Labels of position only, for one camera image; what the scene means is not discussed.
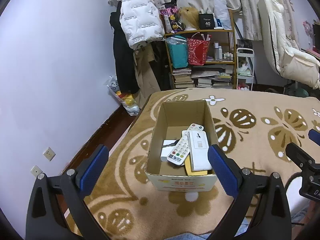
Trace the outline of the red bag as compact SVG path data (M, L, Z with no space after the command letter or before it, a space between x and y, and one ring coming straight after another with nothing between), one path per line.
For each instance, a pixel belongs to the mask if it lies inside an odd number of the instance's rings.
M195 33L191 38L187 38L188 62L193 66L202 66L207 60L211 35Z

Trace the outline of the brown cardboard box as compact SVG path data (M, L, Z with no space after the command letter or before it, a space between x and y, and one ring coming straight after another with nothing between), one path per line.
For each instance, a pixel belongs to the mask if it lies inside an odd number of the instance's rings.
M159 108L145 167L160 191L207 192L217 181L208 148L217 144L205 101L164 102Z

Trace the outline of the cream office chair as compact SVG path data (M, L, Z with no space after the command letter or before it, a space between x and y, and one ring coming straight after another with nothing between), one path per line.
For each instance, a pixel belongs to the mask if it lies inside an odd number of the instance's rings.
M319 89L319 61L287 37L283 0L259 0L257 6L266 58L274 72Z

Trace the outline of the beige patterned carpet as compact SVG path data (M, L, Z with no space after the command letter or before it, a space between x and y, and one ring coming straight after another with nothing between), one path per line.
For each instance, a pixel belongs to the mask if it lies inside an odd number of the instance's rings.
M287 181L298 172L284 152L290 142L319 160L319 147L308 138L310 129L319 129L316 98L212 88L154 93L111 154L93 192L85 198L91 213L112 239L202 235L212 231L229 208L232 198L220 183L208 192L158 191L145 174L161 104L193 100L207 102L222 150L254 174L275 171Z

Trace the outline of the wall socket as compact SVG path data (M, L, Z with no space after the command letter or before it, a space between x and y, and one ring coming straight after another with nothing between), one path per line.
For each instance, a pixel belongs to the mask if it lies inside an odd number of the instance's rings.
M48 147L44 152L43 152L43 156L46 157L48 159L48 161L52 161L52 159L55 157L55 152Z
M39 174L41 174L43 171L37 166L37 165L34 165L32 168L31 168L31 174L35 177L37 177Z

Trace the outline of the upper wall socket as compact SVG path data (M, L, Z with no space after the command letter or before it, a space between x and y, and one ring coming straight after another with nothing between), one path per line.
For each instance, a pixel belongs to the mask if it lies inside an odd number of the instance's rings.
M52 161L52 159L55 157L55 152L48 147L44 152L43 152L43 156L46 157L48 159L48 161Z

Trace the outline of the large white 120W charger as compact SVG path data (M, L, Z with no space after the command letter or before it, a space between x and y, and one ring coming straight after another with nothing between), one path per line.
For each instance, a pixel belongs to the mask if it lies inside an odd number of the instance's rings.
M161 150L161 161L167 161L167 156L174 149L178 140L164 140Z

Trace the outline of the black hanging coat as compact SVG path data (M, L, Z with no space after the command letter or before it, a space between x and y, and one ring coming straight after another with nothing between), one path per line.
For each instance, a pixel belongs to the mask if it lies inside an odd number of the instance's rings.
M120 9L121 1L118 2L116 11L110 15L110 25L114 29L113 54L116 76L122 93L135 94L139 91L139 86L136 79L133 50L129 47L120 24Z

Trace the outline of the white remote with coloured buttons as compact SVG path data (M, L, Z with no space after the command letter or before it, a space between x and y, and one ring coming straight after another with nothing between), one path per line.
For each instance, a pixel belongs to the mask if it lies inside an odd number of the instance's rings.
M181 139L167 156L168 162L177 166L181 166L184 164L185 159L190 153L188 135L188 130L182 131Z

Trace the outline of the lower wall socket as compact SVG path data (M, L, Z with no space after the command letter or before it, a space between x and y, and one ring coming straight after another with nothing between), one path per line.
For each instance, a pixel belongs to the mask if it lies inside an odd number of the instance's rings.
M32 168L31 168L31 174L35 177L37 177L39 174L41 174L43 171L37 166L37 165L34 165Z

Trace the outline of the white metal rack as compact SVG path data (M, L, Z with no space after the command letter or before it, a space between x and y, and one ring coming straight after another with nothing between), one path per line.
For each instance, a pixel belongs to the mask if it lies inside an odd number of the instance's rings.
M236 49L236 88L238 90L252 90L255 82L254 50L250 48Z

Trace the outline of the white puffer jacket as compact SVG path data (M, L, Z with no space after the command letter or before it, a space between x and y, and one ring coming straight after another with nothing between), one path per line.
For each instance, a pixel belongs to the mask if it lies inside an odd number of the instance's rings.
M151 0L119 1L120 25L131 49L137 50L163 38L164 28L159 10Z

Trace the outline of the small white round remote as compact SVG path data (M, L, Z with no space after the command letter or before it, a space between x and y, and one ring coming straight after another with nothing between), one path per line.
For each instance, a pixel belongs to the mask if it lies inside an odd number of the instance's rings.
M195 124L195 123L192 123L188 129L188 131L203 131L204 130L204 127L202 125L198 125L198 124Z

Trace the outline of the teal bag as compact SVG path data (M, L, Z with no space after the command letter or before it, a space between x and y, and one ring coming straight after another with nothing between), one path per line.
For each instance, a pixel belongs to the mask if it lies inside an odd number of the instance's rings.
M188 66L188 46L187 39L175 35L167 37L165 42L168 45L172 65L175 69L186 68Z

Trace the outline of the blonde wig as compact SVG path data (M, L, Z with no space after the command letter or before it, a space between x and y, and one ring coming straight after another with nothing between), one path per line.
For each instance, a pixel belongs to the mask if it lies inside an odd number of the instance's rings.
M180 21L184 26L184 29L198 30L200 28L199 24L199 11L193 7L182 7L179 9Z

